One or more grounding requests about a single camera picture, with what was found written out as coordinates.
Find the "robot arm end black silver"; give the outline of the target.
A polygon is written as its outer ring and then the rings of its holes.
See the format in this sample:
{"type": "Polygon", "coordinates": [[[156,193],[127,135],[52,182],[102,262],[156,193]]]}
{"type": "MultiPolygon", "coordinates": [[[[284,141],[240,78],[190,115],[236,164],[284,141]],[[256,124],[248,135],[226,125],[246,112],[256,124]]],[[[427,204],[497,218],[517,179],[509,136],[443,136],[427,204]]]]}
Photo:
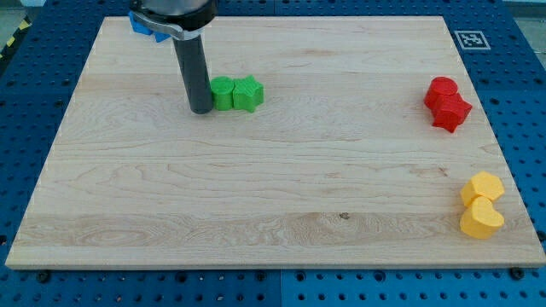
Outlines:
{"type": "Polygon", "coordinates": [[[217,0],[130,0],[133,20],[177,40],[199,37],[218,14],[217,0]]]}

